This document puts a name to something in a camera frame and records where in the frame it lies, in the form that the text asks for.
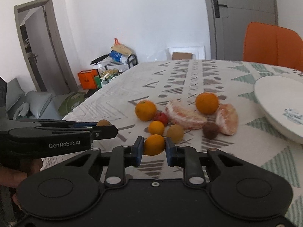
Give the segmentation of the person's left hand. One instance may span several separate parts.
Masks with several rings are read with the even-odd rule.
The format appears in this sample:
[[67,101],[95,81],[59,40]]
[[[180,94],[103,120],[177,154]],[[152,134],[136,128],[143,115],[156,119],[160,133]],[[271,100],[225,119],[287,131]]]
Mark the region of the person's left hand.
[[28,176],[38,173],[42,166],[42,159],[21,160],[20,171],[1,166],[1,186],[16,188]]

